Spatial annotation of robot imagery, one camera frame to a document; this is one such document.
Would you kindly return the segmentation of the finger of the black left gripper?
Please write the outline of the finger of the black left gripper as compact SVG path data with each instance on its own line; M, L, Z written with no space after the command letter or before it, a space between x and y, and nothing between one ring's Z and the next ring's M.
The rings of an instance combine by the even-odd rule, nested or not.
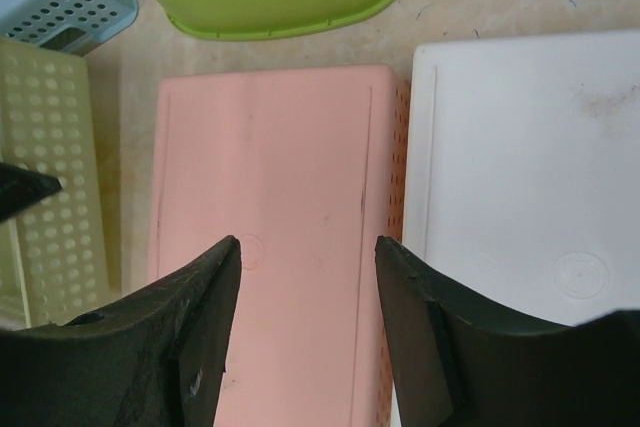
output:
M0 219L7 221L62 190L56 177L1 163Z

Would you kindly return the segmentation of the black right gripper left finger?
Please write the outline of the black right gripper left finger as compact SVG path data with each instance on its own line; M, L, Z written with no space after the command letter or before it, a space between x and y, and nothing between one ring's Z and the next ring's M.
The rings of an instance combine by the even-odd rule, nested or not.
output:
M213 425L241 272L227 236L65 325L2 332L2 425Z

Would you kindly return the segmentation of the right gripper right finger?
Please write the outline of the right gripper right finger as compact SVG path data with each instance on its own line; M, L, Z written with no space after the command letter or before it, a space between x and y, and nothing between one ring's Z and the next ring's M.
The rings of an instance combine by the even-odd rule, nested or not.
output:
M390 237L375 247L404 426L635 426L639 314L564 326L495 302Z

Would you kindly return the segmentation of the light green perforated basket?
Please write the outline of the light green perforated basket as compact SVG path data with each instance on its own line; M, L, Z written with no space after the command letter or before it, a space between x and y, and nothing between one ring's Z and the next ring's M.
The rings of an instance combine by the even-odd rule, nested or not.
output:
M1 42L1 160L59 192L1 225L1 326L64 324L111 292L88 71L77 56Z

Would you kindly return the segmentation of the white perforated basket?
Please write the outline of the white perforated basket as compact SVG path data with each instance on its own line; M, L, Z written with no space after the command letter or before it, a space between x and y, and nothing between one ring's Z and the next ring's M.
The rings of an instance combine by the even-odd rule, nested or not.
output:
M639 34L415 52L403 238L436 271L577 326L639 314Z

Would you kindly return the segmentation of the pink perforated basket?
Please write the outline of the pink perforated basket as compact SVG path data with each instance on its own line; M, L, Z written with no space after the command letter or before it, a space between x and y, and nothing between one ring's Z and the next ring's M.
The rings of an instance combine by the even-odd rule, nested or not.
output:
M241 245L217 425L389 424L375 244L402 236L409 100L386 65L161 83L149 277Z

